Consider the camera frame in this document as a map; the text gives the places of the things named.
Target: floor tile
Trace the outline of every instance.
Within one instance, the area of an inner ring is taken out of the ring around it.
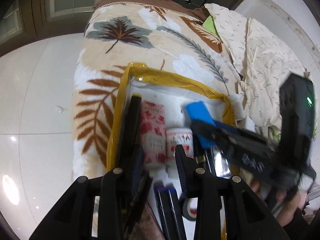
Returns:
[[[21,240],[29,239],[36,222],[32,216],[21,180],[19,138],[0,135],[0,210]]]
[[[39,223],[71,185],[71,134],[20,135],[20,165],[31,212]]]
[[[70,132],[73,76],[83,34],[49,40],[30,80],[20,133]]]
[[[37,41],[0,57],[0,134],[19,133],[27,87],[47,43]]]

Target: tape roll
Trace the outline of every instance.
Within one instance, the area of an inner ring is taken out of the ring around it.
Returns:
[[[196,221],[197,219],[197,208],[191,205],[193,201],[193,198],[186,198],[184,194],[179,199],[182,215],[189,221]]]

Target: pink box with floral print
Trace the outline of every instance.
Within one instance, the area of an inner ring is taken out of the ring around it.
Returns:
[[[164,106],[145,100],[141,102],[140,143],[147,168],[165,166]]]

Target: blue object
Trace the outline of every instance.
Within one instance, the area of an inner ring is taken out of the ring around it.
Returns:
[[[187,111],[191,121],[200,120],[216,126],[204,102],[200,101],[188,104],[185,106],[185,110]],[[209,141],[202,136],[198,136],[198,138],[203,149],[209,149],[216,145],[214,142]]]

